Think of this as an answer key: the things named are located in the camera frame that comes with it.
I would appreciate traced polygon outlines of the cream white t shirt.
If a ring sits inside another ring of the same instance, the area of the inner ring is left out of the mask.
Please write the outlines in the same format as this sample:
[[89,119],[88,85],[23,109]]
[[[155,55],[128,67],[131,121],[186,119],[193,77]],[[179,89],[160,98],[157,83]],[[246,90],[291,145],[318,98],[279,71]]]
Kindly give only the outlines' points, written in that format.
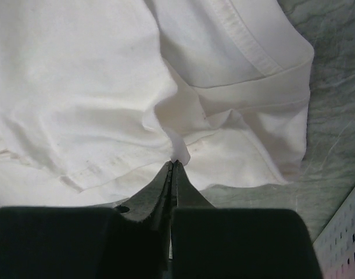
[[0,1],[0,207],[288,184],[313,56],[277,1]]

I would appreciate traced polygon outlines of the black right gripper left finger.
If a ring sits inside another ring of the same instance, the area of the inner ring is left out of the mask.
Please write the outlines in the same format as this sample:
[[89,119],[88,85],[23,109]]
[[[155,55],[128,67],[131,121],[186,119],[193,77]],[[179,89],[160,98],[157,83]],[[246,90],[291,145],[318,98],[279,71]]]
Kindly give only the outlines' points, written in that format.
[[0,278],[162,278],[172,172],[113,208],[0,208]]

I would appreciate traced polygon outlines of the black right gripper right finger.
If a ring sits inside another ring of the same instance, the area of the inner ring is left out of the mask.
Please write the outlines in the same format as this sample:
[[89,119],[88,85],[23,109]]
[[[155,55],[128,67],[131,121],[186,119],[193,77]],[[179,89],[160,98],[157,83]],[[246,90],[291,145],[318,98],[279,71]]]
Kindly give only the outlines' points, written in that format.
[[212,206],[173,164],[174,278],[320,278],[302,218],[290,209]]

